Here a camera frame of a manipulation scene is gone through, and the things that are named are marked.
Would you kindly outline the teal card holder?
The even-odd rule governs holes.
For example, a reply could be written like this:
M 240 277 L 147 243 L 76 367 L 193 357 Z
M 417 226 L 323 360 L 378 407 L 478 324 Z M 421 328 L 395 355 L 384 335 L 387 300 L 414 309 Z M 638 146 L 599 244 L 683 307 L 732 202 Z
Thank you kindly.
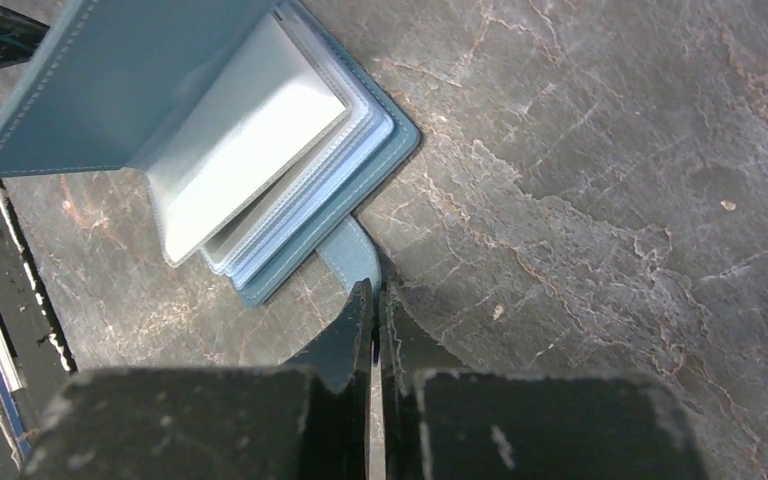
M 200 254 L 264 303 L 311 254 L 349 291 L 382 274 L 354 209 L 417 127 L 297 1 L 0 6 L 0 179 L 135 170 L 166 261 Z

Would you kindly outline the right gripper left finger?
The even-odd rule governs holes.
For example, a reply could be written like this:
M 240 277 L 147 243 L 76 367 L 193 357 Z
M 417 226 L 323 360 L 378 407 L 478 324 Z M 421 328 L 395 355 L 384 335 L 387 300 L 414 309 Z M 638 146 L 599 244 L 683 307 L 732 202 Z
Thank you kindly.
M 49 403 L 26 479 L 365 479 L 374 292 L 277 366 L 107 368 Z

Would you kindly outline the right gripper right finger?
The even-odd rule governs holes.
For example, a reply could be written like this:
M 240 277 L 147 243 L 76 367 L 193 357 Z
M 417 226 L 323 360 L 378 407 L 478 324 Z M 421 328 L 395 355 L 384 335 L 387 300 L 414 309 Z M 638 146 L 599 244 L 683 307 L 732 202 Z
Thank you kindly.
M 390 479 L 704 479 L 684 411 L 622 371 L 478 371 L 424 330 L 395 287 L 379 303 Z

